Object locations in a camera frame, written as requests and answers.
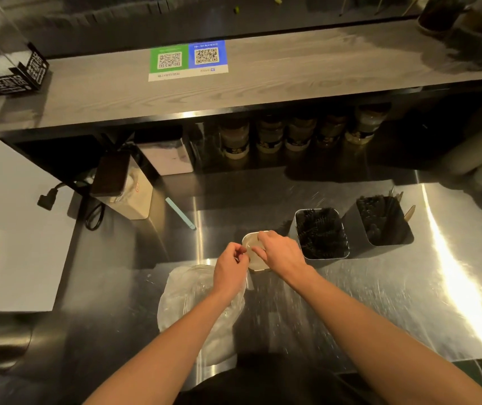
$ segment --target metal container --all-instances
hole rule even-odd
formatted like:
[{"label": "metal container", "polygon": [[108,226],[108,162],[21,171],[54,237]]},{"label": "metal container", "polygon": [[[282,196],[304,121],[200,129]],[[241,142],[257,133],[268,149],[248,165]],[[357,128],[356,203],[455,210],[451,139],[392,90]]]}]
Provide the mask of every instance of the metal container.
[{"label": "metal container", "polygon": [[[337,219],[340,219],[340,215],[339,215],[338,211],[334,210],[332,207],[329,207],[328,209],[330,209],[332,212],[334,212],[336,214]],[[318,211],[318,210],[322,210],[322,209],[300,209],[300,210],[295,212],[295,215],[293,216],[293,221],[291,222],[291,226],[289,228],[288,237],[295,240],[297,242],[297,244],[299,245],[299,247],[301,247],[301,244],[299,242],[299,237],[298,237],[298,234],[297,234],[297,214],[299,212],[303,212],[305,210]],[[343,260],[344,258],[347,258],[349,253],[350,253],[350,251],[349,251],[349,247],[348,247],[348,249],[345,251],[343,257],[340,257],[340,258],[319,258],[319,259],[313,259],[313,258],[306,258],[305,257],[305,262],[306,262],[306,264],[308,264],[308,265],[310,265],[314,268],[321,268],[321,267],[324,267],[326,265],[330,265],[331,263],[333,263],[337,260]]]},{"label": "metal container", "polygon": [[398,204],[395,208],[396,215],[393,219],[396,219],[396,230],[400,232],[400,237],[402,241],[398,244],[387,245],[387,246],[376,246],[373,245],[368,237],[366,236],[365,226],[361,219],[361,214],[359,208],[357,207],[357,202],[346,212],[342,218],[342,223],[344,224],[344,230],[346,237],[348,238],[350,254],[348,258],[366,258],[378,256],[380,254],[386,253],[387,251],[394,250],[405,245],[410,245],[413,243],[413,233],[411,228],[404,219],[404,212]]}]

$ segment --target wooden countertop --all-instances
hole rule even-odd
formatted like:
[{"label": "wooden countertop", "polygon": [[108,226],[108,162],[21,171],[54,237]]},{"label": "wooden countertop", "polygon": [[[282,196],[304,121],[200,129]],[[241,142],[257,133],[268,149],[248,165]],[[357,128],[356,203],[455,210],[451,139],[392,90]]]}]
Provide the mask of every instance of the wooden countertop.
[{"label": "wooden countertop", "polygon": [[148,82],[148,49],[51,60],[41,93],[9,98],[5,131],[482,79],[414,20],[226,41],[229,73]]}]

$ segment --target qr code sign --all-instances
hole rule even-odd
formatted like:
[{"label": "qr code sign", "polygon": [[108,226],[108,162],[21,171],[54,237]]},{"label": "qr code sign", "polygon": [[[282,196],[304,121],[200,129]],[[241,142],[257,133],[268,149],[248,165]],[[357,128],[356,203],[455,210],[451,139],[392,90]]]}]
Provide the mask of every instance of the qr code sign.
[{"label": "qr code sign", "polygon": [[183,53],[181,51],[158,54],[157,69],[180,67],[182,65],[182,56]]},{"label": "qr code sign", "polygon": [[196,65],[212,64],[214,62],[218,62],[218,48],[194,50],[194,63]]}]

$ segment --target black cable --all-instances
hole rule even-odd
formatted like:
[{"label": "black cable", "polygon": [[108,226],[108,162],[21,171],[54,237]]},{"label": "black cable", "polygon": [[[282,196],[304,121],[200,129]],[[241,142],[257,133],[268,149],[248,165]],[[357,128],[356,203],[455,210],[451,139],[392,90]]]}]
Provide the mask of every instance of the black cable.
[{"label": "black cable", "polygon": [[[93,222],[94,218],[96,218],[96,211],[100,208],[100,213],[98,215],[98,220],[97,222],[95,223],[94,226],[91,225],[91,223]],[[89,214],[86,216],[85,218],[85,227],[90,230],[90,231],[95,231],[96,229],[98,229],[101,224],[102,224],[102,219],[104,218],[104,211],[106,210],[106,205],[103,204],[102,202],[100,202],[99,204],[97,204],[90,212]]]}]

